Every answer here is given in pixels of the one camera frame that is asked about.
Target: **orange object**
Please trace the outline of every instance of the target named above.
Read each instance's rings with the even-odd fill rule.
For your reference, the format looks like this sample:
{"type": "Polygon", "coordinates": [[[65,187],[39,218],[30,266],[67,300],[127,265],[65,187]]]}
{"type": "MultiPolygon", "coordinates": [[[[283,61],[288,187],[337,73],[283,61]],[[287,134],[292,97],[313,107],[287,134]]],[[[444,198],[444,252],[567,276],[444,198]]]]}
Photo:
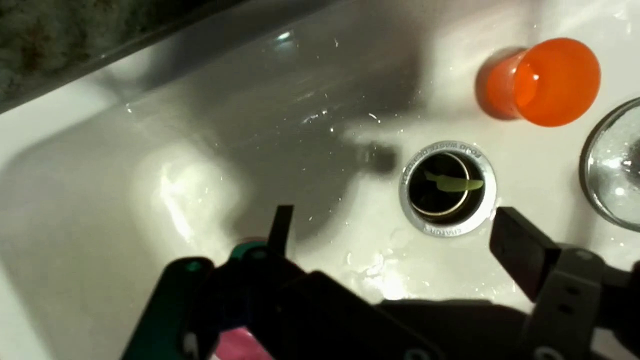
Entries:
{"type": "Polygon", "coordinates": [[[478,74],[477,94],[494,119],[562,127],[589,111],[598,89],[595,53],[579,40],[554,38],[489,61],[478,74]]]}

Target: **pink object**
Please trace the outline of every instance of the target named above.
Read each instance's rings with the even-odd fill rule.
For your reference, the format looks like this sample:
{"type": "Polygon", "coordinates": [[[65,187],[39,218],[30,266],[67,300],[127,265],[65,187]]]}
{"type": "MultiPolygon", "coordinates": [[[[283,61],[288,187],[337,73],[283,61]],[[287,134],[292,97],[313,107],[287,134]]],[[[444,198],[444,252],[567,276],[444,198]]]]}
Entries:
{"type": "Polygon", "coordinates": [[[216,356],[221,360],[272,360],[247,329],[223,333],[216,356]]]}

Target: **metal drain ring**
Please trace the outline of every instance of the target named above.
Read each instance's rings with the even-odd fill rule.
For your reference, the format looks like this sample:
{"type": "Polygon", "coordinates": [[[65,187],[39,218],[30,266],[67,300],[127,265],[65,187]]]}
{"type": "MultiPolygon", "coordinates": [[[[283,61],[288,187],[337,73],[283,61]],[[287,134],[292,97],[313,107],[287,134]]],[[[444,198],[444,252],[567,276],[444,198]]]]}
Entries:
{"type": "Polygon", "coordinates": [[[452,140],[437,143],[437,144],[431,144],[425,150],[420,150],[413,159],[413,163],[405,168],[403,183],[401,183],[401,204],[403,204],[403,213],[407,214],[407,218],[420,232],[425,232],[428,236],[438,236],[438,238],[456,238],[456,236],[463,236],[463,234],[477,231],[494,213],[497,198],[498,198],[498,183],[497,183],[497,175],[494,175],[494,168],[491,167],[489,159],[478,148],[464,144],[464,143],[452,143],[452,140]],[[484,197],[482,197],[478,211],[475,214],[471,214],[466,220],[456,223],[456,224],[433,224],[433,223],[425,220],[413,208],[411,197],[408,197],[408,187],[411,187],[411,179],[413,179],[414,171],[422,164],[422,161],[426,161],[435,154],[441,154],[441,152],[464,157],[466,161],[471,161],[478,168],[478,172],[484,181],[484,197]]]}

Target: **drain hole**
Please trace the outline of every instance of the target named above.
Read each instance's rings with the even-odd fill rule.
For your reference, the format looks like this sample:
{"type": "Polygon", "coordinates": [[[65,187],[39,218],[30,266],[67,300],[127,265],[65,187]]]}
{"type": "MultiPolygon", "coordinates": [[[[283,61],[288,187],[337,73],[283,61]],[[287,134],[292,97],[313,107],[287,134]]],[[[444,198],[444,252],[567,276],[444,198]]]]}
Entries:
{"type": "Polygon", "coordinates": [[[438,226],[469,220],[482,198],[482,172],[464,154],[437,152],[417,164],[408,181],[411,206],[425,223],[438,226]]]}

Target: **sink basin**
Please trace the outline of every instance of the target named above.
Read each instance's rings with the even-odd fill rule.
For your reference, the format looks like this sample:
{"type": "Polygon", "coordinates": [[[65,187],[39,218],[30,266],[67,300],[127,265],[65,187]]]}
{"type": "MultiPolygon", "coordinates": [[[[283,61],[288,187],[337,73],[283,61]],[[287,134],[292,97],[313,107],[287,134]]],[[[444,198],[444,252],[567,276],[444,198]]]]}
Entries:
{"type": "MultiPolygon", "coordinates": [[[[267,13],[248,3],[223,21],[267,13]]],[[[242,37],[204,21],[2,115],[0,358],[118,358],[170,261],[223,265],[267,236],[279,204],[296,206],[288,256],[370,302],[529,311],[489,252],[491,218],[433,238],[405,217],[403,172],[441,140],[481,148],[498,204],[554,241],[618,268],[640,258],[638,234],[603,220],[576,172],[589,132],[640,91],[638,3],[322,3],[284,19],[242,37]],[[482,63],[556,37],[600,59],[595,107],[553,131],[489,119],[482,63]]]]}

